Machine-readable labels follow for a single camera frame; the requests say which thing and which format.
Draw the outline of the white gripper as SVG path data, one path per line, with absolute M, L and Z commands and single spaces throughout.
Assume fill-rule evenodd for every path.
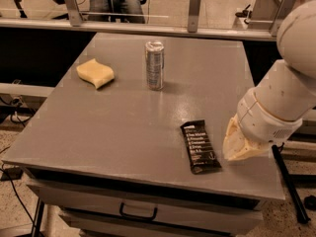
M 240 161 L 268 151 L 269 142 L 282 143 L 302 125 L 302 119 L 287 121 L 269 114 L 249 89 L 230 119 L 222 152 L 227 161 Z

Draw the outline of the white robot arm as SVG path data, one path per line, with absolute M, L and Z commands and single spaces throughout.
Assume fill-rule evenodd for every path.
M 276 35 L 280 54 L 260 83 L 239 101 L 223 141 L 223 156 L 238 161 L 283 143 L 316 106 L 316 1 L 286 16 Z

